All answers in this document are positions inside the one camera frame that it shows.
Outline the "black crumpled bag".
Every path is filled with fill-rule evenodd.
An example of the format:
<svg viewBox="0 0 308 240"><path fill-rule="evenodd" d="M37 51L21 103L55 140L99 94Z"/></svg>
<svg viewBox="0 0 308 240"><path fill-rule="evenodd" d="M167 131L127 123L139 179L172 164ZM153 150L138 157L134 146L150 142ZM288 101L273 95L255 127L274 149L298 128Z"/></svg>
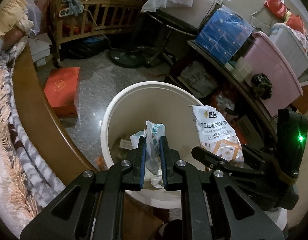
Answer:
<svg viewBox="0 0 308 240"><path fill-rule="evenodd" d="M272 97L272 83L265 74L255 74L251 78L251 84L257 98L267 100Z"/></svg>

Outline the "wooden baby crib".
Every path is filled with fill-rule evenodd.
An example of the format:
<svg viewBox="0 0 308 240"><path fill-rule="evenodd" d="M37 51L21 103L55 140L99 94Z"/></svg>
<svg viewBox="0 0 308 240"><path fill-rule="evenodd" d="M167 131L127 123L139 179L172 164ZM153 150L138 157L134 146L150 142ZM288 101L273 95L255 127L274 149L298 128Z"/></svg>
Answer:
<svg viewBox="0 0 308 240"><path fill-rule="evenodd" d="M61 45L82 38L113 34L134 25L147 0L50 0L50 31L55 63L61 66Z"/></svg>

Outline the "yellow frilled pillow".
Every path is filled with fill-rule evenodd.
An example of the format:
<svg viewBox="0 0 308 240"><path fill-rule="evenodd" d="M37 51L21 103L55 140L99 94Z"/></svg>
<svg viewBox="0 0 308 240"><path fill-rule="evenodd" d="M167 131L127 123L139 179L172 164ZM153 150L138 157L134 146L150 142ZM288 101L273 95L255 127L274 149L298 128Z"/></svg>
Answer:
<svg viewBox="0 0 308 240"><path fill-rule="evenodd" d="M26 14L26 0L3 0L0 4L0 38L5 36L15 25L28 32L34 23Z"/></svg>

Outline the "red gift box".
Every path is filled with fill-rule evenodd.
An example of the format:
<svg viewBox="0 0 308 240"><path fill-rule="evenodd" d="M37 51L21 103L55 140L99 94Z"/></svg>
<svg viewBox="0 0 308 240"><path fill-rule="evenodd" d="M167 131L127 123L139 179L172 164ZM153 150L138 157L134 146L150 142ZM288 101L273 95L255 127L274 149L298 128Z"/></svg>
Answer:
<svg viewBox="0 0 308 240"><path fill-rule="evenodd" d="M53 69L45 83L44 94L58 118L78 116L80 67Z"/></svg>

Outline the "pink storage bin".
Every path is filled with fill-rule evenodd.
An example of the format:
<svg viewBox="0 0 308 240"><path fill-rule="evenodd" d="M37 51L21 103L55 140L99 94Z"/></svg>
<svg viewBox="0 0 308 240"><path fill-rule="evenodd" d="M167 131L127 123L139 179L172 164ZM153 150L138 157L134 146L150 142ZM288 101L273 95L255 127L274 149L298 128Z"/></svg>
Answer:
<svg viewBox="0 0 308 240"><path fill-rule="evenodd" d="M263 105L271 116L303 95L300 83L290 64L270 38L258 31L252 34L253 40L244 60L251 66L252 75L265 74L272 84L272 96L263 100Z"/></svg>

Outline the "white storage bin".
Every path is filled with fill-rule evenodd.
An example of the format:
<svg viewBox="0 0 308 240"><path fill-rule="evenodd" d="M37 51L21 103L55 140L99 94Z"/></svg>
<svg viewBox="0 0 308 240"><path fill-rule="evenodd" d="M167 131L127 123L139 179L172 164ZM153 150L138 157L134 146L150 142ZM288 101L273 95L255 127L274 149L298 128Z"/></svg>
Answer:
<svg viewBox="0 0 308 240"><path fill-rule="evenodd" d="M269 38L290 64L296 77L299 78L308 69L307 52L301 41L284 23L275 23L271 28Z"/></svg>

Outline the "red hanging bag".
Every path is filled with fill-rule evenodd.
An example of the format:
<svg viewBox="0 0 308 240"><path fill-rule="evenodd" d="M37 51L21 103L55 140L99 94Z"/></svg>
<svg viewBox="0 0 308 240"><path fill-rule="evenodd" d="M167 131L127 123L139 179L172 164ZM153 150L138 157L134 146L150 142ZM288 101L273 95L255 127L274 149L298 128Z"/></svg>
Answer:
<svg viewBox="0 0 308 240"><path fill-rule="evenodd" d="M288 11L287 6L281 0L265 0L264 6L280 19L283 19Z"/></svg>

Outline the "striped fleece blanket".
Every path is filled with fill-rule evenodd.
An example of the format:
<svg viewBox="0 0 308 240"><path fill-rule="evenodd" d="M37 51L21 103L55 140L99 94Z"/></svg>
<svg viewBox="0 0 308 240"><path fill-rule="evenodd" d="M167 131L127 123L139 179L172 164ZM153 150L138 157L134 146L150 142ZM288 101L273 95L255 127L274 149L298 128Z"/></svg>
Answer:
<svg viewBox="0 0 308 240"><path fill-rule="evenodd" d="M10 179L7 200L33 219L65 185L30 141L15 105L12 76L26 44L27 37L22 37L10 50L0 52L0 154Z"/></svg>

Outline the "black fan base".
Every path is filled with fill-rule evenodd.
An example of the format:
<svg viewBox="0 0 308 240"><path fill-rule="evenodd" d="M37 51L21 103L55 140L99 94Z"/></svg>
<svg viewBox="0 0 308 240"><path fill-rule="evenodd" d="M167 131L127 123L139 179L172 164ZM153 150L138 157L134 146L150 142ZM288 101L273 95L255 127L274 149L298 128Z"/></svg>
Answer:
<svg viewBox="0 0 308 240"><path fill-rule="evenodd" d="M108 59L119 67L139 68L148 66L147 59L144 55L144 49L137 48L133 50L114 50L107 52Z"/></svg>

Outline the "blue tissue pack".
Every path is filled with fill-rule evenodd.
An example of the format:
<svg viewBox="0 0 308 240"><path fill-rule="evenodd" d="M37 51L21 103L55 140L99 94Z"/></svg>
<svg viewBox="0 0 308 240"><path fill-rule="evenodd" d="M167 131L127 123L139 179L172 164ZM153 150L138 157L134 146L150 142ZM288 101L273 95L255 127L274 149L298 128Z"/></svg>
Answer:
<svg viewBox="0 0 308 240"><path fill-rule="evenodd" d="M222 6L211 16L195 43L226 64L242 47L254 27L232 9Z"/></svg>

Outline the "cream trash bin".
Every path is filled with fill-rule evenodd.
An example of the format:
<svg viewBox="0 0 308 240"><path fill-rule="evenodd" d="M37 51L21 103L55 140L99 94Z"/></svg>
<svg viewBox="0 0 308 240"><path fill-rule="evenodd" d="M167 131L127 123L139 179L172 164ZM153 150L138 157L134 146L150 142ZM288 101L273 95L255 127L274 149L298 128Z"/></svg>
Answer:
<svg viewBox="0 0 308 240"><path fill-rule="evenodd" d="M163 124L171 149L198 170L204 165L191 156L199 145L192 106L200 102L174 85L145 81L119 92L108 105L101 125L101 150L107 167L118 162L119 141L146 128L146 121Z"/></svg>

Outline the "wooden bed frame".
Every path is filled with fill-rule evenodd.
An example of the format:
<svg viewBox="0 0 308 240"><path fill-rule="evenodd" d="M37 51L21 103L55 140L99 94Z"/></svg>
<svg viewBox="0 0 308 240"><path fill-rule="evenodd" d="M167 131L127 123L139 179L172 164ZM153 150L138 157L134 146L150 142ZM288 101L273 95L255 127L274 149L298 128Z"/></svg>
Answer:
<svg viewBox="0 0 308 240"><path fill-rule="evenodd" d="M12 76L15 105L30 141L65 184L94 166L76 147L51 109L40 86L29 46L15 61ZM124 200L123 239L151 239L163 222L130 197Z"/></svg>

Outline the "clear printed plastic bag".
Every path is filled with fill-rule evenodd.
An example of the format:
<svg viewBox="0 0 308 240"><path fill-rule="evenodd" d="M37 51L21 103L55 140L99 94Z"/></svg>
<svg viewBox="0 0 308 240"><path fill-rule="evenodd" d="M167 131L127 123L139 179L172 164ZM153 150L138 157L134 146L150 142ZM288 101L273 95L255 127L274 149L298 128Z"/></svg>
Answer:
<svg viewBox="0 0 308 240"><path fill-rule="evenodd" d="M146 129L130 136L133 149L137 148L141 136L146 141L144 181L150 182L156 189L162 189L163 178L161 158L159 156L159 140L162 136L165 136L165 126L147 120Z"/></svg>

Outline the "white orange snack bag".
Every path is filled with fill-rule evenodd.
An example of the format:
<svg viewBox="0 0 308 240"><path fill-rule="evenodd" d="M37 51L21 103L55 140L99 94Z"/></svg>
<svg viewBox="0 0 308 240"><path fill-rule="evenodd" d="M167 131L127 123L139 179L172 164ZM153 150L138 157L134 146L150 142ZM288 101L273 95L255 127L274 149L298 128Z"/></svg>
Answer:
<svg viewBox="0 0 308 240"><path fill-rule="evenodd" d="M193 106L192 115L200 146L234 166L243 167L242 145L223 115L210 106Z"/></svg>

